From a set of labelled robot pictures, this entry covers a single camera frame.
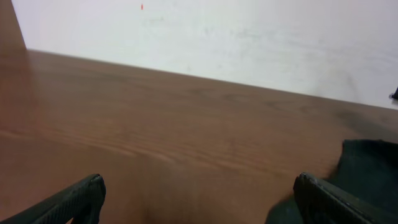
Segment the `dark green t-shirt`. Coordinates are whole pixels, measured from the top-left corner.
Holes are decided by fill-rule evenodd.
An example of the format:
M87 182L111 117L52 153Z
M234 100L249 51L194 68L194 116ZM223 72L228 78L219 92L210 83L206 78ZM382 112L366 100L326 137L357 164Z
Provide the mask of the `dark green t-shirt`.
M394 143L343 141L338 165L322 180L397 216L397 145ZM304 223L294 193L270 209L266 223Z

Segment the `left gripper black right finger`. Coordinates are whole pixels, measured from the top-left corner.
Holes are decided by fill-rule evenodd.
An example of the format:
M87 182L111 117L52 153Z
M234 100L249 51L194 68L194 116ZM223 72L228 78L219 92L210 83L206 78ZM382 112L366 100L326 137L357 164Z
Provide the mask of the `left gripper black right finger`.
M397 223L396 215L304 172L295 179L294 199L304 223Z

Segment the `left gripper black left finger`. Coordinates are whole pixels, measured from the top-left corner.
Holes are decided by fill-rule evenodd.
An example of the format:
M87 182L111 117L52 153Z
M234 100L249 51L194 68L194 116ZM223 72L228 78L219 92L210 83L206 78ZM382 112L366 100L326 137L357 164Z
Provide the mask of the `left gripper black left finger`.
M91 174L1 224L98 224L106 196L100 174Z

